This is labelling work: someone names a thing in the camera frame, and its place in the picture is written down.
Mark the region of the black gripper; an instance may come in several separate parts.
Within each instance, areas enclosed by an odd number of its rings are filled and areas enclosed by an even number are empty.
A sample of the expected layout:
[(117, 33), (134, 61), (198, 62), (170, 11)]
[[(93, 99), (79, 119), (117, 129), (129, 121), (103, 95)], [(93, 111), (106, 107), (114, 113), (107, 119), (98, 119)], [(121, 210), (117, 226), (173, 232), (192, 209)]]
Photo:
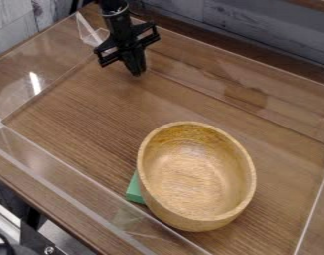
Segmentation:
[(134, 76), (146, 71), (146, 47), (161, 39), (157, 24), (152, 21), (133, 24), (126, 0), (98, 0), (109, 38), (94, 48), (99, 65), (122, 61)]

